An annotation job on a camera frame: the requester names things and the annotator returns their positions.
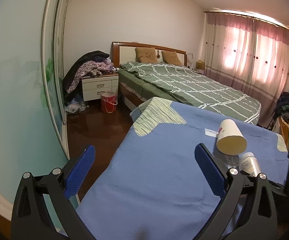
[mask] pillow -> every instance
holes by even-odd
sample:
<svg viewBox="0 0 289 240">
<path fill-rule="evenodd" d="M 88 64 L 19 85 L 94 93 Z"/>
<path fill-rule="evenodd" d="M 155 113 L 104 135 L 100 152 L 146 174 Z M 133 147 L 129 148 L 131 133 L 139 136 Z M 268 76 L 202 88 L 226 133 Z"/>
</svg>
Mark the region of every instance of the pillow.
<svg viewBox="0 0 289 240">
<path fill-rule="evenodd" d="M 182 66 L 182 63 L 175 51 L 162 51 L 161 53 L 163 61 L 167 62 L 168 64 Z"/>
<path fill-rule="evenodd" d="M 136 54 L 141 63 L 158 63 L 155 48 L 136 47 Z"/>
</svg>

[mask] wooden headboard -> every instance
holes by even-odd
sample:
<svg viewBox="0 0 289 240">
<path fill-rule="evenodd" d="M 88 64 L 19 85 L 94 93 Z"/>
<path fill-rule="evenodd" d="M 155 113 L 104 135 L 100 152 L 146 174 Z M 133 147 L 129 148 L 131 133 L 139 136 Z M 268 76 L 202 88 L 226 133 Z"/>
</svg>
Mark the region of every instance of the wooden headboard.
<svg viewBox="0 0 289 240">
<path fill-rule="evenodd" d="M 136 47 L 146 47 L 146 48 L 155 48 L 156 52 L 159 51 L 160 59 L 158 61 L 162 61 L 162 54 L 161 51 L 175 51 L 178 54 L 180 61 L 187 66 L 187 53 L 183 50 L 172 49 L 167 47 L 161 47 L 156 45 L 150 44 L 142 44 L 142 43 L 135 43 L 135 42 L 116 42 L 114 41 L 111 46 L 111 60 L 114 64 L 114 67 L 119 67 L 120 64 L 125 63 L 127 61 L 132 61 L 136 58 Z"/>
</svg>

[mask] bed frame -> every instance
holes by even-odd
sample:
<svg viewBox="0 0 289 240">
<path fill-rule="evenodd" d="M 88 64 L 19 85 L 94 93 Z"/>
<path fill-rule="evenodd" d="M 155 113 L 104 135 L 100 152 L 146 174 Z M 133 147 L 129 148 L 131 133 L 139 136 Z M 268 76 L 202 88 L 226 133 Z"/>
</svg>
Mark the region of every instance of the bed frame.
<svg viewBox="0 0 289 240">
<path fill-rule="evenodd" d="M 183 50 L 172 49 L 167 47 L 161 47 L 150 44 L 142 44 L 136 42 L 116 42 L 114 41 L 111 46 L 111 61 L 114 64 L 114 67 L 119 67 L 120 64 L 126 63 L 128 61 L 138 61 L 136 57 L 135 48 L 136 47 L 146 47 L 146 48 L 155 48 L 157 55 L 160 55 L 160 58 L 157 57 L 158 61 L 162 61 L 161 51 L 175 51 L 185 66 L 187 66 L 187 53 Z M 123 85 L 119 83 L 119 94 L 123 96 L 123 101 L 126 106 L 133 110 L 138 107 L 143 101 L 138 98 L 137 95 L 130 92 Z"/>
</svg>

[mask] white cup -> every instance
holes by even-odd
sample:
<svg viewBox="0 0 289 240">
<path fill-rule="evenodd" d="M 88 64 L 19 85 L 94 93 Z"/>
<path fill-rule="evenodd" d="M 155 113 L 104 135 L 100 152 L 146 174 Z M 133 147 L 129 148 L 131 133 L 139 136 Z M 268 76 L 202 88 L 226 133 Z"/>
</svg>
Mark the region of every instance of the white cup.
<svg viewBox="0 0 289 240">
<path fill-rule="evenodd" d="M 217 148 L 227 155 L 238 155 L 246 150 L 246 139 L 243 137 L 234 120 L 225 119 L 221 122 Z"/>
</svg>

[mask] pink curtain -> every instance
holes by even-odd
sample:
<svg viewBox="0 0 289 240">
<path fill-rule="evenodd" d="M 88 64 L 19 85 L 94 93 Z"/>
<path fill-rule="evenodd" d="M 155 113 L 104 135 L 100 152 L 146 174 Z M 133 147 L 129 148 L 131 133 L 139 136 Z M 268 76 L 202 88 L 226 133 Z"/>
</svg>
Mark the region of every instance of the pink curtain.
<svg viewBox="0 0 289 240">
<path fill-rule="evenodd" d="M 289 30 L 250 17 L 207 13 L 206 76 L 260 101 L 259 124 L 270 123 L 282 91 L 289 92 Z"/>
</svg>

